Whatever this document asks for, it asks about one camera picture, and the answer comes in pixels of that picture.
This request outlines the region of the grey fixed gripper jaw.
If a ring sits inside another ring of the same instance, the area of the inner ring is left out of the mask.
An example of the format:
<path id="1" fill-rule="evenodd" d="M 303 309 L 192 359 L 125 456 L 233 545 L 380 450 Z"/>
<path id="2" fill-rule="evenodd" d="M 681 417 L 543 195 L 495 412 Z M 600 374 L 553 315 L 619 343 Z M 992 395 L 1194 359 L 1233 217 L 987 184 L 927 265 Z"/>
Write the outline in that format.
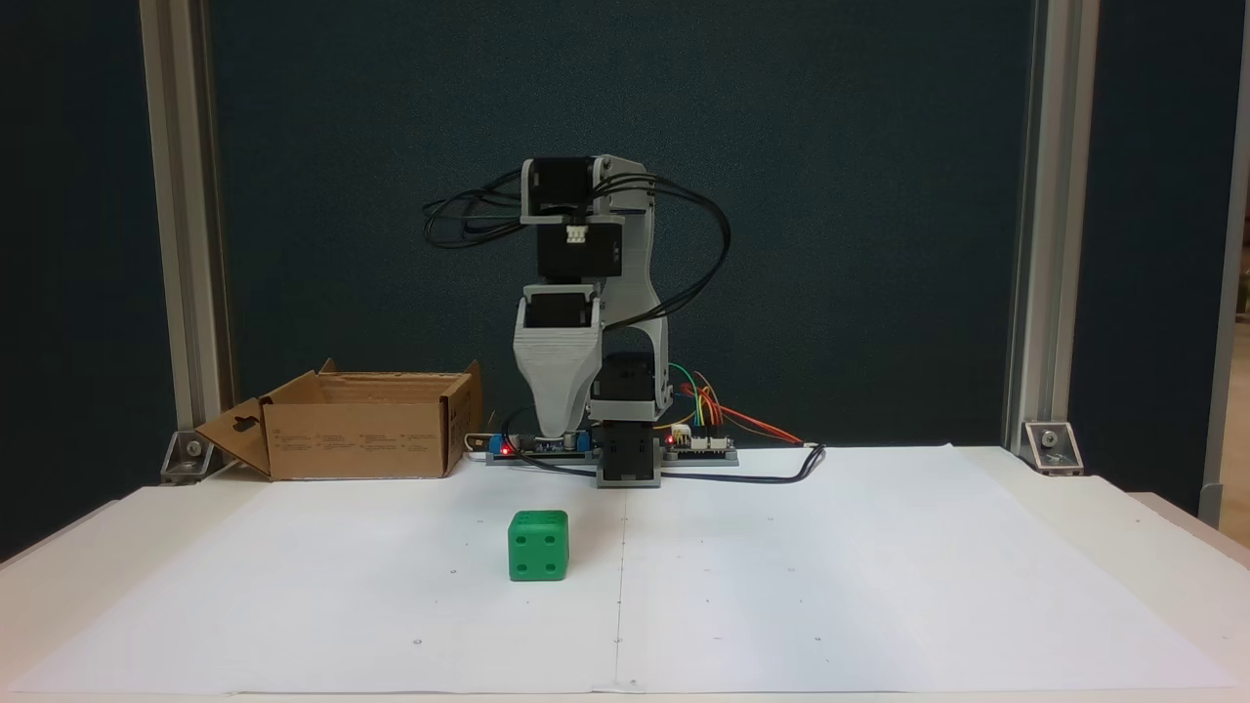
<path id="1" fill-rule="evenodd" d="M 586 413 L 591 383 L 602 365 L 602 334 L 518 331 L 514 355 L 531 388 L 540 434 L 576 432 Z"/>

